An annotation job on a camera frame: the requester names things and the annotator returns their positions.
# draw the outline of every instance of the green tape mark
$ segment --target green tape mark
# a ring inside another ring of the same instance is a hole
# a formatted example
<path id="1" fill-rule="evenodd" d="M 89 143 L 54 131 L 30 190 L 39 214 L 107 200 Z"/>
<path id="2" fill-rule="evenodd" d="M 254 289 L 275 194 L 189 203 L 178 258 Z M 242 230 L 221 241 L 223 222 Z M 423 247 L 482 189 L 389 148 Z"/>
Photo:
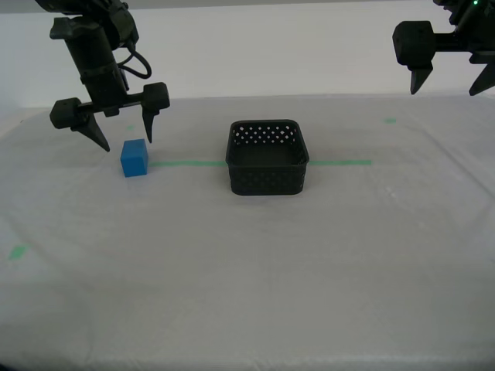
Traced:
<path id="1" fill-rule="evenodd" d="M 340 160 L 340 161 L 310 161 L 311 166 L 372 166 L 372 160 Z M 181 161 L 162 161 L 152 162 L 149 164 L 152 168 L 176 168 L 179 166 L 193 166 L 206 168 L 224 168 L 227 163 L 224 161 L 197 161 L 197 160 L 181 160 Z"/>
<path id="2" fill-rule="evenodd" d="M 174 168 L 177 166 L 196 166 L 196 167 L 217 167 L 223 168 L 227 166 L 225 161 L 196 161 L 196 160 L 185 160 L 185 161 L 162 161 L 162 162 L 152 162 L 149 164 L 152 168 Z"/>
<path id="3" fill-rule="evenodd" d="M 14 261 L 14 260 L 19 260 L 22 259 L 24 254 L 28 251 L 29 247 L 26 245 L 17 245 L 12 249 L 9 255 L 9 260 Z"/>
<path id="4" fill-rule="evenodd" d="M 310 161 L 312 166 L 372 166 L 372 160 Z"/>

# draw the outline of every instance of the white wall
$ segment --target white wall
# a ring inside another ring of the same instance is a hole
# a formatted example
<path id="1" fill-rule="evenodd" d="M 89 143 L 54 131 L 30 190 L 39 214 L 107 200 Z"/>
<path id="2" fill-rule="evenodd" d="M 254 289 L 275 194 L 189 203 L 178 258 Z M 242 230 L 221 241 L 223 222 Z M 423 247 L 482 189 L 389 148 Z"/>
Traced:
<path id="1" fill-rule="evenodd" d="M 131 9 L 197 8 L 260 4 L 304 4 L 317 2 L 355 2 L 359 0 L 126 0 Z M 2 0 L 0 13 L 35 13 L 44 10 L 34 0 Z"/>
<path id="2" fill-rule="evenodd" d="M 134 11 L 138 50 L 172 97 L 407 93 L 394 27 L 429 19 L 448 32 L 431 1 L 255 5 Z M 49 39 L 52 14 L 0 15 L 0 108 L 87 99 L 70 55 Z M 481 71 L 469 55 L 439 54 L 424 92 L 467 90 Z M 143 82 L 130 77 L 133 91 Z"/>

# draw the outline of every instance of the basket rim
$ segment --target basket rim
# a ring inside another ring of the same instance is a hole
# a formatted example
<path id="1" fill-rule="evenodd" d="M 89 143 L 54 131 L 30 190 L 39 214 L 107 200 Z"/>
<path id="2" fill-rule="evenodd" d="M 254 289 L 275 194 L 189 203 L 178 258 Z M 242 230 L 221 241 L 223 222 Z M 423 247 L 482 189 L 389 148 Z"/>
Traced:
<path id="1" fill-rule="evenodd" d="M 297 127 L 297 133 L 295 133 L 300 140 L 302 144 L 302 149 L 304 151 L 304 156 L 306 160 L 302 164 L 297 164 L 297 165 L 235 165 L 229 162 L 229 154 L 230 150 L 232 149 L 232 145 L 234 143 L 234 133 L 233 129 L 241 124 L 260 124 L 260 123 L 269 123 L 269 124 L 275 124 L 275 123 L 290 123 L 293 124 Z M 302 136 L 301 132 L 301 127 L 299 126 L 299 123 L 294 120 L 290 119 L 270 119 L 270 120 L 241 120 L 241 121 L 236 121 L 230 126 L 230 131 L 229 131 L 229 139 L 228 139 L 228 145 L 227 145 L 227 154 L 225 158 L 225 162 L 229 166 L 229 168 L 300 168 L 300 167 L 305 167 L 309 163 L 309 153 L 308 153 L 308 148 L 306 147 L 306 143 L 304 142 L 304 137 Z"/>

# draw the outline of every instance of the blue cube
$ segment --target blue cube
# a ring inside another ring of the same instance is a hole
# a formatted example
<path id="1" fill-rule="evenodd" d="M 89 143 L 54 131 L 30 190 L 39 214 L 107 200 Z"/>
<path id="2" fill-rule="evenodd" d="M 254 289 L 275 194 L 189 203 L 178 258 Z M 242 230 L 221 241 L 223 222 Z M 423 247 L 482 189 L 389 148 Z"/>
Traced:
<path id="1" fill-rule="evenodd" d="M 121 164 L 126 178 L 148 174 L 148 150 L 144 139 L 124 143 Z"/>

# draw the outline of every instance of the black plastic basket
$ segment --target black plastic basket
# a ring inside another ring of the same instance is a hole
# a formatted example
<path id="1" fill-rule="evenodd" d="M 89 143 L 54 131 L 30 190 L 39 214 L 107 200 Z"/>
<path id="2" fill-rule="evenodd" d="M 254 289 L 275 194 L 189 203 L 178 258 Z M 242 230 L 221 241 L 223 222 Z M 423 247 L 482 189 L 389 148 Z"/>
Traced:
<path id="1" fill-rule="evenodd" d="M 230 127 L 227 164 L 232 192 L 238 195 L 298 194 L 308 162 L 295 121 L 239 121 Z"/>

